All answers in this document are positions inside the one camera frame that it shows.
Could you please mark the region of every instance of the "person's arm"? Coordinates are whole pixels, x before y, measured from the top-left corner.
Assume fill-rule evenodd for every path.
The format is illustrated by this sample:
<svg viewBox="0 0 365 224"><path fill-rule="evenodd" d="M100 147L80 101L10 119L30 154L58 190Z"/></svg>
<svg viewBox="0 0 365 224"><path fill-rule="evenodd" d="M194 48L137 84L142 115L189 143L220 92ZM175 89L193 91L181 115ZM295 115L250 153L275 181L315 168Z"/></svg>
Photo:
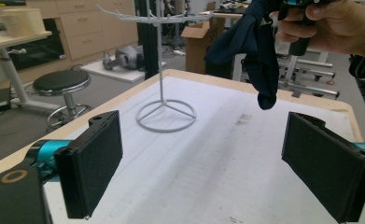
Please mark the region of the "person's arm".
<svg viewBox="0 0 365 224"><path fill-rule="evenodd" d="M310 48L321 51L356 54L365 57L365 7L350 0L330 4L312 4L307 7L307 17L315 26L301 26L304 11L293 8L279 22L276 38L294 42L299 37L310 37Z"/></svg>

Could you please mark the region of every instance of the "round stool seat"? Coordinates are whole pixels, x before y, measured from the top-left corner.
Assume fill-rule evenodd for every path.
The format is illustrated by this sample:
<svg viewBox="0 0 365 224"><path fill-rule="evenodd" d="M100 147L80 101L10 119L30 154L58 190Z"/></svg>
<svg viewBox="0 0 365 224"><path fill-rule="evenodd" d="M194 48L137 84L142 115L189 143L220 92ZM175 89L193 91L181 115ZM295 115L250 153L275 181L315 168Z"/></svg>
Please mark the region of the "round stool seat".
<svg viewBox="0 0 365 224"><path fill-rule="evenodd" d="M89 86L90 83L91 79L88 73L65 70L38 78L34 81L33 88L39 95L54 96L81 90Z"/></svg>

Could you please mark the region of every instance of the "desk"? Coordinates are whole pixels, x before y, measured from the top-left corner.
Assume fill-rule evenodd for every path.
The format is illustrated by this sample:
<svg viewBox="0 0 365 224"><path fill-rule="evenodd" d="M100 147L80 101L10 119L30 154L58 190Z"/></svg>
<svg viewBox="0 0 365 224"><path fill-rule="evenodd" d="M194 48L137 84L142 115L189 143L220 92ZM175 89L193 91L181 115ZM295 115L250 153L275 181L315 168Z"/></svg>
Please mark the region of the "desk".
<svg viewBox="0 0 365 224"><path fill-rule="evenodd" d="M155 76L44 137L72 139L90 117L120 112L123 159L93 217L68 220L59 183L49 182L54 223L335 223L281 161L281 149L289 110L361 140L351 106L279 91L274 108L262 111L249 84L176 70L163 74L165 98L196 108L198 118L187 129L153 133L135 122L141 106L159 96ZM0 161L0 172L21 161L28 148ZM365 223L365 208L359 223Z"/></svg>
<svg viewBox="0 0 365 224"><path fill-rule="evenodd" d="M117 80L113 88L122 93L138 85L145 80L145 73L139 70L130 70L122 66L116 66L112 70L106 70L102 61L89 63L80 67L80 70L88 72L91 76L99 76Z"/></svg>
<svg viewBox="0 0 365 224"><path fill-rule="evenodd" d="M20 37L11 37L11 36L0 36L0 57L1 57L1 64L7 74L7 77L13 84L13 87L16 91L18 98L13 99L11 103L16 105L28 105L28 106L35 106L40 108L52 109L55 110L59 105L50 105L41 102L35 102L28 99L28 96L22 86L19 74L14 67L13 62L11 61L10 57L8 56L7 47L15 46L31 41L35 41L38 39L46 38L46 36L51 35L51 32L44 32L40 35L29 35L29 36L20 36Z"/></svg>

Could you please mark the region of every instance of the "stool leg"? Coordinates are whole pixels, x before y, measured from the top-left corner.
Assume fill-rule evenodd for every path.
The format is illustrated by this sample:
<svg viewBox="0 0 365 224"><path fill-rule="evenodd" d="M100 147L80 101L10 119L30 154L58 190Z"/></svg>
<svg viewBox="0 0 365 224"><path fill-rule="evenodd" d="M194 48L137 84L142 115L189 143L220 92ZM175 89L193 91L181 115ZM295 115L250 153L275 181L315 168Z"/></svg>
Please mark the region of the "stool leg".
<svg viewBox="0 0 365 224"><path fill-rule="evenodd" d="M63 95L65 100L66 108L68 109L68 114L71 120L77 117L76 105L74 103L74 99L72 98L71 93L66 93Z"/></svg>

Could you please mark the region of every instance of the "black cloth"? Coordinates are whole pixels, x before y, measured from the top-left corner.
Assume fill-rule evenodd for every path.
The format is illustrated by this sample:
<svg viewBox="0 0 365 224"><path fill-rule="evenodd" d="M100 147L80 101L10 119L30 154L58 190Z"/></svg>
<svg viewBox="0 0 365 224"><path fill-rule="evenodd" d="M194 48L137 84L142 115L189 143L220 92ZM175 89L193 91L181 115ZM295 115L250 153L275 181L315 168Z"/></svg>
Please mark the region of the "black cloth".
<svg viewBox="0 0 365 224"><path fill-rule="evenodd" d="M205 55L209 63L224 63L236 54L245 53L243 70L259 92L261 109L274 106L279 77L270 19L261 24L269 11L271 6L267 1L253 0L243 17L218 38Z"/></svg>

